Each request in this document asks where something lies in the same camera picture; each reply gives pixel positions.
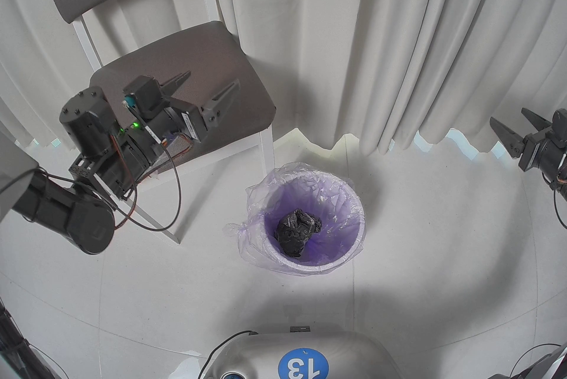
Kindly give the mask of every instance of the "chair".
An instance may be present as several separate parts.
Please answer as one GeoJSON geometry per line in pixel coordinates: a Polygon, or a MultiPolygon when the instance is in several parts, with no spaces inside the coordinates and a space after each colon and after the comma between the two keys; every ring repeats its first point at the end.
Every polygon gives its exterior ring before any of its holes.
{"type": "MultiPolygon", "coordinates": [[[[219,21],[216,0],[205,0],[208,23],[171,34],[106,65],[100,61],[83,20],[84,13],[104,1],[54,0],[63,19],[73,23],[94,70],[91,85],[102,87],[120,124],[126,127],[134,120],[121,105],[122,89],[138,75],[151,75],[165,82],[181,72],[191,71],[190,78],[177,90],[175,97],[198,106],[238,78],[238,100],[221,125],[183,157],[184,163],[177,167],[178,172],[186,174],[255,146],[260,147],[264,175],[271,171],[274,168],[272,122],[276,108],[245,54],[219,21]]],[[[146,179],[139,188],[144,190],[174,178],[172,170],[168,170],[157,179],[146,179]]],[[[161,227],[143,209],[137,207],[136,212],[153,226],[161,227]]],[[[164,234],[180,243],[169,231],[164,234]]]]}

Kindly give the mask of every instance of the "purple trash bag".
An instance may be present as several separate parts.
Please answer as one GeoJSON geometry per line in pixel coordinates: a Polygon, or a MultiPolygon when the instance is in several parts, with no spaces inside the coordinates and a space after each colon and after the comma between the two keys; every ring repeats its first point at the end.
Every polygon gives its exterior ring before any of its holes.
{"type": "Polygon", "coordinates": [[[247,190],[248,219],[238,228],[240,256],[290,275],[327,274],[358,255],[365,236],[362,203],[344,180],[305,163],[288,163],[247,190]],[[300,208],[322,220],[299,258],[274,237],[280,219],[300,208]]]}

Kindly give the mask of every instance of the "white chair frame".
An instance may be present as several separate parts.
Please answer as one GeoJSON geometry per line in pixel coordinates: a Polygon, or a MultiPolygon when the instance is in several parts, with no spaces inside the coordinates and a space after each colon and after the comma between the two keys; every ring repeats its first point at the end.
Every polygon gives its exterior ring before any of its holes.
{"type": "MultiPolygon", "coordinates": [[[[209,21],[220,20],[220,15],[218,12],[216,0],[205,0],[205,6],[207,9],[207,15],[209,17],[209,21]]],[[[96,51],[94,43],[92,42],[91,35],[89,34],[89,30],[87,29],[84,23],[84,19],[82,15],[73,21],[73,26],[75,28],[77,37],[79,37],[81,46],[83,47],[83,50],[87,55],[87,59],[89,59],[89,63],[91,64],[92,70],[97,71],[103,66],[103,64],[100,61],[100,56],[96,51]]],[[[238,154],[238,152],[242,152],[243,150],[251,149],[256,146],[260,148],[262,171],[264,173],[264,176],[266,176],[270,171],[272,171],[275,168],[272,126],[269,126],[268,128],[266,128],[266,130],[263,130],[262,132],[259,132],[257,134],[252,134],[246,138],[242,138],[241,140],[228,144],[223,148],[214,150],[204,156],[200,156],[194,158],[193,160],[188,161],[187,163],[183,163],[182,165],[177,167],[177,172],[180,176],[184,174],[188,174],[191,171],[195,171],[211,163],[218,162],[223,158],[230,157],[234,154],[238,154]]],[[[173,179],[175,179],[174,170],[170,169],[163,173],[158,174],[157,177],[152,177],[151,179],[146,179],[145,181],[141,182],[140,185],[138,186],[138,190],[145,191],[150,188],[156,187],[158,185],[162,185],[173,179]]],[[[100,179],[99,181],[101,182],[101,184],[103,184],[104,187],[106,187],[106,185],[100,179]]],[[[131,199],[127,201],[119,200],[114,197],[114,194],[110,191],[110,189],[108,189],[108,187],[106,187],[106,189],[107,191],[109,191],[113,199],[117,202],[117,204],[120,206],[120,208],[123,211],[128,212],[130,210],[131,205],[133,203],[131,199]]],[[[160,223],[154,220],[151,217],[151,215],[145,212],[141,207],[136,206],[134,211],[138,215],[140,215],[145,221],[151,224],[153,227],[159,229],[163,228],[163,226],[160,225],[160,223]]],[[[178,225],[174,225],[171,229],[176,230],[178,227],[179,227],[178,225]]],[[[161,231],[160,233],[163,233],[168,240],[172,241],[176,245],[179,245],[181,243],[181,240],[178,239],[177,236],[175,236],[175,234],[170,232],[169,230],[161,231]]]]}

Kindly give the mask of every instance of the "chair seat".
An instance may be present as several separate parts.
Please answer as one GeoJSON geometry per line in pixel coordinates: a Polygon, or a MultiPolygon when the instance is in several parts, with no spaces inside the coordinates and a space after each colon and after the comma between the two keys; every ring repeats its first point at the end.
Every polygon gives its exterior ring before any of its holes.
{"type": "Polygon", "coordinates": [[[276,107],[244,52],[219,21],[204,23],[169,35],[97,70],[91,86],[100,86],[122,127],[134,121],[122,106],[123,88],[139,75],[164,83],[191,71],[174,98],[203,105],[231,81],[240,81],[240,94],[221,125],[184,156],[186,162],[269,127],[276,107]]]}

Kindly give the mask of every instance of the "blue circle sticker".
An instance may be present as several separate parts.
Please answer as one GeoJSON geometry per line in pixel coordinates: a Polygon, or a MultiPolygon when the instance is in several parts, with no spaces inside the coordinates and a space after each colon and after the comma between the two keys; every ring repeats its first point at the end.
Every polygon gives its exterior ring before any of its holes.
{"type": "Polygon", "coordinates": [[[280,379],[326,379],[329,362],[315,349],[294,349],[280,360],[278,374],[280,379]]]}

